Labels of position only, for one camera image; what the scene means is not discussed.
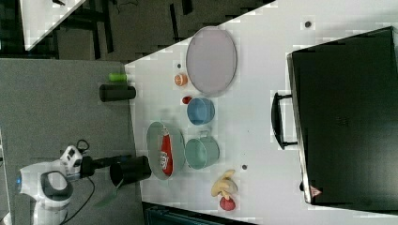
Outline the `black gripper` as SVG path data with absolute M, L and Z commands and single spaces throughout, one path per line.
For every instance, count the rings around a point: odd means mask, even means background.
M 104 157 L 93 159 L 90 156 L 83 157 L 81 169 L 80 169 L 80 177 L 85 178 L 92 176 L 95 173 L 96 169 L 110 167 L 116 163 L 121 163 L 127 161 L 131 158 L 131 155 L 125 156 L 117 156 L 117 157 Z

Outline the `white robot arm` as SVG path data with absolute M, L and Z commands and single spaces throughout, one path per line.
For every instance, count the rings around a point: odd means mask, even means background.
M 131 159 L 131 155 L 93 159 L 58 159 L 19 169 L 17 178 L 21 194 L 35 201 L 33 225 L 64 225 L 69 221 L 68 207 L 73 193 L 73 180 L 90 177 L 96 169 L 106 168 Z

